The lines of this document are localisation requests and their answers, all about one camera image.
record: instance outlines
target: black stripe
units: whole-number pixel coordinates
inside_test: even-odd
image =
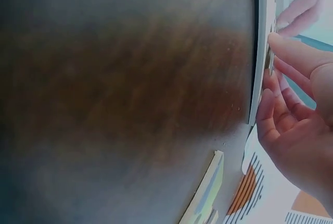
[[[262,175],[262,173],[263,173],[263,170],[261,169],[261,164],[260,164],[260,166],[259,166],[259,170],[258,171],[260,171],[260,174],[259,174],[259,176],[257,176],[258,174],[255,174],[256,175],[256,177],[255,178],[258,178],[258,182],[259,182],[259,180],[261,179],[261,175]],[[251,198],[249,199],[249,201],[248,201],[248,204],[246,204],[246,207],[244,207],[243,209],[242,209],[242,211],[244,210],[244,212],[243,212],[243,214],[242,214],[242,216],[241,216],[241,218],[240,218],[240,220],[243,220],[243,217],[244,217],[244,214],[245,214],[245,212],[246,212],[246,210],[248,209],[248,207],[250,206],[250,202],[252,201],[252,199],[253,199],[253,197],[254,197],[254,194],[255,194],[255,190],[258,188],[258,185],[255,185],[255,188],[254,188],[254,190],[253,190],[253,194],[251,195]]]
[[[297,221],[297,224],[300,223],[300,219],[301,219],[301,216],[300,216],[300,215],[297,215],[296,220],[295,220],[295,223],[296,223],[296,221]]]
[[[246,212],[246,215],[248,215],[248,213],[249,213],[249,211],[252,209],[252,205],[253,205],[253,202],[254,202],[254,199],[256,198],[256,196],[257,196],[257,194],[258,194],[258,192],[259,192],[259,186],[261,185],[261,183],[262,183],[262,181],[263,181],[263,179],[264,179],[264,176],[262,175],[262,173],[263,173],[263,171],[261,171],[261,173],[260,173],[260,176],[259,176],[259,183],[257,184],[257,186],[255,187],[255,194],[253,194],[254,195],[254,197],[252,197],[251,198],[251,205],[249,204],[248,206],[247,206],[247,208],[249,207],[249,209],[247,209],[247,212]]]
[[[292,223],[293,224],[293,218],[295,217],[295,214],[292,214],[292,217],[291,217],[291,220],[290,220],[290,223]]]
[[[253,153],[253,156],[252,156],[252,158],[251,158],[251,162],[250,162],[250,165],[249,165],[249,167],[248,167],[248,171],[247,171],[247,173],[249,172],[249,169],[250,169],[250,167],[252,166],[252,162],[255,163],[255,161],[257,160],[257,157],[258,157],[258,156],[256,155],[255,158],[254,158],[254,156],[255,156],[255,152]],[[235,210],[234,208],[231,209],[231,214],[228,216],[226,223],[229,222],[229,219],[230,219],[230,217],[233,215],[234,210]]]
[[[303,218],[301,220],[301,224],[304,224],[303,220],[304,220],[305,216],[303,215]]]
[[[260,187],[260,191],[259,191],[259,194],[258,194],[257,199],[255,199],[255,203],[254,203],[253,208],[255,208],[255,206],[256,206],[256,204],[257,204],[257,202],[258,202],[258,200],[259,200],[259,197],[261,197],[261,192],[262,192],[262,189],[263,189],[263,188],[264,188],[264,185],[262,185],[262,186]]]
[[[287,213],[287,216],[286,216],[285,222],[287,221],[287,218],[288,218],[289,214],[290,214],[290,212]]]
[[[250,166],[253,167],[253,170],[256,170],[256,169],[257,169],[257,166],[258,166],[258,164],[259,164],[259,162],[260,162],[260,161],[258,160],[258,164],[257,164],[256,166],[253,165],[253,164],[255,164],[255,162],[257,161],[257,158],[258,158],[258,156],[256,155],[256,156],[255,156],[255,159],[252,160],[251,163],[250,163]]]
[[[249,190],[249,187],[251,186],[250,183],[248,183],[248,182],[252,180],[253,176],[254,176],[254,182],[255,182],[255,171],[254,171],[254,170],[253,170],[253,174],[252,174],[251,176],[249,176],[249,177],[247,178],[247,180],[244,182],[245,186],[244,186],[243,191],[242,191],[242,193],[244,193],[244,196],[247,194],[247,192],[248,192],[248,190]],[[239,218],[239,216],[240,216],[240,214],[241,214],[242,211],[243,211],[243,209],[241,209],[241,210],[239,211],[239,213],[237,213],[237,211],[235,212],[235,215],[234,215],[233,218],[231,219],[231,223],[233,223],[234,219],[235,219],[235,222],[238,221],[238,218]]]
[[[290,220],[290,218],[291,218],[291,215],[292,215],[292,213],[291,213],[291,212],[289,212],[289,213],[290,213],[290,215],[288,216],[287,223],[289,223],[289,220]]]
[[[263,173],[263,170],[261,170],[261,164],[260,164],[260,166],[259,166],[259,170],[258,170],[258,171],[261,171],[261,173],[260,173],[259,176],[257,176],[257,174],[254,172],[255,179],[256,179],[257,177],[260,178],[260,176],[261,176],[262,173]],[[242,210],[240,211],[240,213],[239,213],[239,216],[241,216],[240,220],[243,220],[243,216],[244,216],[246,210],[248,209],[248,207],[249,207],[249,205],[250,205],[250,202],[251,202],[251,200],[252,200],[252,198],[253,198],[253,196],[254,196],[255,189],[257,188],[257,185],[256,185],[256,182],[255,182],[255,179],[254,179],[254,185],[255,185],[255,188],[254,188],[254,190],[253,190],[253,193],[252,193],[252,195],[251,195],[251,198],[247,201],[247,203],[245,203],[246,207],[244,206],[243,209],[242,209]]]

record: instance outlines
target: skin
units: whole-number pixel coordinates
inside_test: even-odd
[[[315,23],[324,8],[325,0],[294,0],[277,18],[278,25],[289,24],[279,30],[282,36],[296,36]]]
[[[265,71],[258,137],[276,167],[333,216],[333,53],[271,33],[275,71]],[[282,74],[317,103],[305,106]]]

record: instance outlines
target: wooden surface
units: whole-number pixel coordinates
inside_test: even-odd
[[[176,223],[213,151],[227,212],[253,0],[1,0],[0,222]]]

